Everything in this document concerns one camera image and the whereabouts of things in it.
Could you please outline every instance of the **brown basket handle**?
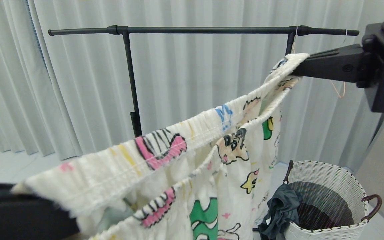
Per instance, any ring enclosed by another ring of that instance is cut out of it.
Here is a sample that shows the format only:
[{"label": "brown basket handle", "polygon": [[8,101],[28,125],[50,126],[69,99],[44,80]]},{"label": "brown basket handle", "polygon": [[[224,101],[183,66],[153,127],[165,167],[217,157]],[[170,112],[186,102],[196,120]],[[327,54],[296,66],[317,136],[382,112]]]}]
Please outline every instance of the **brown basket handle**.
[{"label": "brown basket handle", "polygon": [[370,195],[370,196],[366,196],[366,197],[363,197],[361,199],[361,201],[369,201],[373,198],[377,198],[377,204],[376,206],[374,207],[373,211],[371,211],[370,214],[368,214],[367,216],[363,217],[361,219],[361,222],[364,221],[364,220],[370,220],[372,217],[374,217],[376,215],[376,213],[380,210],[380,207],[381,207],[381,204],[382,204],[382,200],[381,200],[381,197],[377,194],[373,194],[373,195]]},{"label": "brown basket handle", "polygon": [[288,163],[287,173],[285,174],[285,178],[282,183],[288,184],[288,177],[290,176],[291,169],[293,169],[293,160],[290,160],[290,162]]}]

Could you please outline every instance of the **laundry basket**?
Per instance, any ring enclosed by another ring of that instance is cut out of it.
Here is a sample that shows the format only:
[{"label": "laundry basket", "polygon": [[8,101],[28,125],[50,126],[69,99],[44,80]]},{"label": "laundry basket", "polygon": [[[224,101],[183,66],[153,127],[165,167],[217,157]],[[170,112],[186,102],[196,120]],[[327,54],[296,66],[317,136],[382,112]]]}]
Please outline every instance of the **laundry basket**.
[{"label": "laundry basket", "polygon": [[[343,168],[318,161],[290,161],[284,179],[299,192],[299,224],[284,232],[286,240],[358,239],[364,226],[380,209],[377,194],[367,196],[358,180]],[[368,201],[377,205],[368,214]]]}]

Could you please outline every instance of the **basket rim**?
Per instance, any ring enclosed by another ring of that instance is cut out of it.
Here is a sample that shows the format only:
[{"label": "basket rim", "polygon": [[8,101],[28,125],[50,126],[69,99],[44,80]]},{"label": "basket rim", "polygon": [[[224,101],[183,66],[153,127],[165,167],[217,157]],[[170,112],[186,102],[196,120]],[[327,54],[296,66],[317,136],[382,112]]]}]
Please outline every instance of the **basket rim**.
[{"label": "basket rim", "polygon": [[[327,165],[331,165],[332,167],[339,168],[342,171],[343,174],[347,174],[347,175],[350,175],[350,176],[353,177],[353,179],[355,181],[355,184],[357,184],[358,187],[360,187],[361,190],[362,190],[363,198],[367,196],[367,193],[366,193],[364,187],[361,185],[361,183],[358,181],[358,179],[356,179],[355,176],[351,172],[349,172],[348,170],[346,170],[346,169],[344,169],[344,168],[342,168],[340,166],[331,164],[331,163],[326,163],[326,162],[321,162],[321,161],[313,161],[313,160],[295,161],[295,162],[293,162],[293,167],[294,167],[294,164],[303,164],[303,163],[327,164]],[[369,205],[369,203],[368,203],[368,201],[362,201],[362,202],[364,204],[364,215],[368,216],[368,214],[369,214],[368,213],[368,205]],[[368,223],[368,219],[364,219],[364,221],[361,221],[359,223],[355,223],[355,224],[352,224],[352,225],[348,225],[348,226],[338,226],[338,227],[334,227],[334,228],[322,228],[322,229],[317,229],[317,230],[308,230],[308,229],[302,228],[299,225],[297,225],[295,222],[290,222],[290,226],[293,226],[297,230],[304,231],[304,232],[307,232],[307,233],[319,234],[319,233],[326,232],[326,231],[344,231],[346,229],[351,229],[351,228],[361,228],[361,227],[363,227],[367,223]]]}]

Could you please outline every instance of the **dark gray cloth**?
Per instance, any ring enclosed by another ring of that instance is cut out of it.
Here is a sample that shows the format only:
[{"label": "dark gray cloth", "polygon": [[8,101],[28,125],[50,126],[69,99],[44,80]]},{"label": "dark gray cloth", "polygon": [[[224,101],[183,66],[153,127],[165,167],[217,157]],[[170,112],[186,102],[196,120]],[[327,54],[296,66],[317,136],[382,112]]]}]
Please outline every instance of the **dark gray cloth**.
[{"label": "dark gray cloth", "polygon": [[287,184],[282,184],[268,200],[269,211],[263,218],[263,224],[270,219],[270,223],[265,226],[262,234],[270,239],[276,238],[279,233],[283,233],[290,222],[299,224],[299,214],[297,208],[302,202],[300,193],[294,191]]}]

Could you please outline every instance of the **floor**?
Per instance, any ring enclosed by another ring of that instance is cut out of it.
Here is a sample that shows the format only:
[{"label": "floor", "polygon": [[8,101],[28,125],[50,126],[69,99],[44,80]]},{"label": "floor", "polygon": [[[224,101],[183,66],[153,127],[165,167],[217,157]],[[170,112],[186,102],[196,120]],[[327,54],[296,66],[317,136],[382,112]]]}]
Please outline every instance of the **floor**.
[{"label": "floor", "polygon": [[[27,155],[25,152],[0,152],[0,182],[15,183],[51,167],[58,166],[60,161],[55,154],[41,156],[39,153]],[[282,183],[287,165],[277,164],[272,176],[271,192]],[[368,223],[360,239],[384,239],[384,218],[379,214]]]}]

